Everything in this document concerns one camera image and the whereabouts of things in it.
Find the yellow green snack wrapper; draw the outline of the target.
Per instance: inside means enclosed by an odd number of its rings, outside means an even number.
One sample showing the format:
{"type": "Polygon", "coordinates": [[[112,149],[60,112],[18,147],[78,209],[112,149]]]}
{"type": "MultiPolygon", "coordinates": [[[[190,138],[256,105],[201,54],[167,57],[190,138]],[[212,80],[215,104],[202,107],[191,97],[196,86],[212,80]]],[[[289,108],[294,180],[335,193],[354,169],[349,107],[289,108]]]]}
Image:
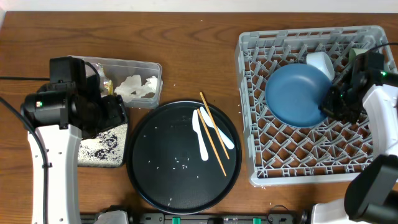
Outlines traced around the yellow green snack wrapper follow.
{"type": "Polygon", "coordinates": [[[113,90],[114,90],[113,83],[108,78],[101,78],[99,88],[100,88],[102,97],[114,94],[113,93],[113,90]]]}

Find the white tissue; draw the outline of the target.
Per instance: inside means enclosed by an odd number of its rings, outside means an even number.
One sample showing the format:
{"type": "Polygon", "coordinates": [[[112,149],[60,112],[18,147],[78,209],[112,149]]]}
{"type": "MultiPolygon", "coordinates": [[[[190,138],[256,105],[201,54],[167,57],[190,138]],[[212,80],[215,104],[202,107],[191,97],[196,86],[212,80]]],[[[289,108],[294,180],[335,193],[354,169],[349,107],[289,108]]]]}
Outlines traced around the white tissue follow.
{"type": "Polygon", "coordinates": [[[146,93],[155,93],[157,90],[158,78],[152,76],[146,79],[146,83],[142,85],[142,90],[146,93]]]}
{"type": "Polygon", "coordinates": [[[142,90],[142,79],[140,75],[127,77],[122,84],[115,88],[114,92],[117,95],[121,95],[125,103],[137,98],[142,98],[146,95],[146,92],[142,90]]]}

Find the light blue saucer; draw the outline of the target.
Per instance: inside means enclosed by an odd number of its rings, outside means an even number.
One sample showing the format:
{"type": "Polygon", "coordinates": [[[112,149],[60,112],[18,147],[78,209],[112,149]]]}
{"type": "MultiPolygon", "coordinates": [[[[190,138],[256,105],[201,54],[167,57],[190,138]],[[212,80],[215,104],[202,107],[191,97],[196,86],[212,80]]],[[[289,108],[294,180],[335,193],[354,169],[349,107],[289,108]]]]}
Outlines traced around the light blue saucer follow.
{"type": "Polygon", "coordinates": [[[325,52],[310,53],[306,57],[306,64],[323,72],[331,81],[335,78],[335,71],[330,57],[325,52]]]}

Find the light green bowl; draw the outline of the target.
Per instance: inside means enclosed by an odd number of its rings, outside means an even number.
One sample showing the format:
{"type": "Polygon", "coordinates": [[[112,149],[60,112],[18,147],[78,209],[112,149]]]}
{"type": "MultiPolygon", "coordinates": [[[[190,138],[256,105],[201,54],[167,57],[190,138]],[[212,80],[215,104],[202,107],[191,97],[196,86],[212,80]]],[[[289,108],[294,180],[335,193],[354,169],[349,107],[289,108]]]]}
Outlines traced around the light green bowl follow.
{"type": "Polygon", "coordinates": [[[362,56],[368,51],[368,49],[351,48],[349,50],[349,62],[354,62],[358,56],[362,56]]]}

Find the dark blue plate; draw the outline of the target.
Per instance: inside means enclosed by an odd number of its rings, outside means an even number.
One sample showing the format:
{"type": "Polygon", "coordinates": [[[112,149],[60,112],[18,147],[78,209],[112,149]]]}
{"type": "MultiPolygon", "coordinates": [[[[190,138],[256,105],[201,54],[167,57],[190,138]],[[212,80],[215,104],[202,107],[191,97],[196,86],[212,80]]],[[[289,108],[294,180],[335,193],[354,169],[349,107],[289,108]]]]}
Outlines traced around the dark blue plate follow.
{"type": "Polygon", "coordinates": [[[319,106],[331,80],[311,65],[294,63],[277,69],[268,79],[265,98],[271,113],[295,128],[311,128],[323,122],[319,106]]]}

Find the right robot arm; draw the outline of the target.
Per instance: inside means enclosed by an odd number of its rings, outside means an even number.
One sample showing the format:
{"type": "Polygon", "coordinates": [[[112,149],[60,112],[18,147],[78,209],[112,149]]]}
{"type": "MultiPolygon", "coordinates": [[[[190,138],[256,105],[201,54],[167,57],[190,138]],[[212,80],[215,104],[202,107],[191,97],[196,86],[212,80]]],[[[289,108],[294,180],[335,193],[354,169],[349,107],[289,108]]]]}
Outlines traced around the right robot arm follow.
{"type": "Polygon", "coordinates": [[[374,49],[359,54],[343,84],[333,85],[319,108],[327,116],[354,123],[365,112],[374,159],[351,181],[343,199],[305,211],[301,223],[397,223],[397,74],[384,68],[374,49]]]}

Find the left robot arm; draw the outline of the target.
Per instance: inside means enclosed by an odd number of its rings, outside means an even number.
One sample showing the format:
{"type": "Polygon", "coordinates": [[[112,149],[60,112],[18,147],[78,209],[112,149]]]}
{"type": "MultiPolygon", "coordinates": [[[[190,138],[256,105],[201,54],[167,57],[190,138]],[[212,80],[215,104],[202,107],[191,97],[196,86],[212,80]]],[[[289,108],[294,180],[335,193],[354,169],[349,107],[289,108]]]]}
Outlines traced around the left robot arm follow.
{"type": "Polygon", "coordinates": [[[52,58],[49,82],[26,96],[25,121],[33,161],[32,223],[81,223],[78,151],[128,122],[123,100],[106,91],[99,63],[76,57],[52,58]]]}

